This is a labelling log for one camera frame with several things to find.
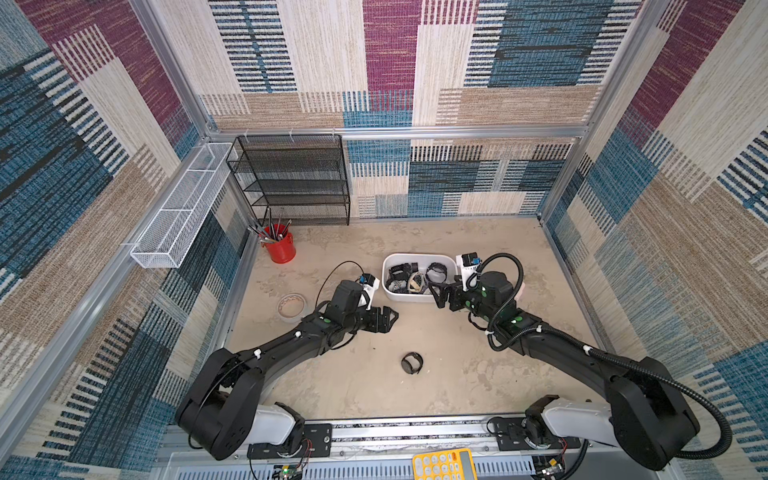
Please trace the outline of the black slim band watch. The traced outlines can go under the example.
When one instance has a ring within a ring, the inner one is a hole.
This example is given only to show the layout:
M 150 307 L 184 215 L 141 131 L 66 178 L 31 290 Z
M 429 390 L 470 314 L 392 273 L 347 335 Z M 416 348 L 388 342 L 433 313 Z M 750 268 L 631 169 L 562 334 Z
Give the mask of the black slim band watch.
M 424 359 L 418 352 L 409 352 L 401 359 L 401 367 L 408 375 L 419 374 L 423 368 Z

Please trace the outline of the black chunky watch front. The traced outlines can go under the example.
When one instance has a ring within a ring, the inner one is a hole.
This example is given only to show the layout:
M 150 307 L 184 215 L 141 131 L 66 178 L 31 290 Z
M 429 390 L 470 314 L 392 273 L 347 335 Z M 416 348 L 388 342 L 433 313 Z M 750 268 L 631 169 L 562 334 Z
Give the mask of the black chunky watch front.
M 409 279 L 413 274 L 413 266 L 410 263 L 394 265 L 389 268 L 386 288 L 396 294 L 409 292 Z

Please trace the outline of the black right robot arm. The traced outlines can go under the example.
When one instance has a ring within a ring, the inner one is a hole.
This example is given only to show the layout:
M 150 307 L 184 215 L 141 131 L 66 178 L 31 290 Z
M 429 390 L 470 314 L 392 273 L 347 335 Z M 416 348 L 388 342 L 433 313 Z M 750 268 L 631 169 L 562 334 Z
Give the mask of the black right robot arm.
M 496 352 L 514 351 L 543 361 L 596 392 L 603 405 L 576 404 L 550 394 L 525 412 L 521 427 L 529 443 L 548 446 L 574 437 L 620 447 L 650 470 L 673 458 L 692 458 L 687 444 L 700 431 L 689 401 L 703 399 L 672 379 L 659 361 L 634 361 L 610 354 L 522 310 L 516 286 L 501 272 L 462 282 L 427 283 L 438 307 L 467 310 Z

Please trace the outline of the black rugged digital watch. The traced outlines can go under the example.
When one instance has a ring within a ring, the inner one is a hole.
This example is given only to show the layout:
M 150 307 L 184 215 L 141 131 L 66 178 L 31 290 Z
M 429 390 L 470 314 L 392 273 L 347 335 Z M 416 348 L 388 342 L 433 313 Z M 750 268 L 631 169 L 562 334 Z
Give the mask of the black rugged digital watch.
M 446 265 L 440 262 L 431 263 L 425 272 L 425 278 L 427 283 L 441 285 L 444 284 L 448 278 L 448 268 Z

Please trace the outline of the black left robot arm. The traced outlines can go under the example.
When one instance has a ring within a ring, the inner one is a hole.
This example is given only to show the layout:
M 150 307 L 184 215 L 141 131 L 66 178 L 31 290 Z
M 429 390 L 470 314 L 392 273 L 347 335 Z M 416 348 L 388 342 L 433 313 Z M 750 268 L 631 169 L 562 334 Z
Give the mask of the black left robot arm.
M 357 333 L 388 333 L 399 313 L 374 307 L 375 289 L 344 280 L 289 332 L 233 353 L 214 351 L 182 397 L 174 421 L 192 446 L 224 460 L 241 446 L 273 447 L 293 456 L 307 444 L 305 419 L 294 409 L 261 402 L 265 387 L 299 364 L 339 348 Z

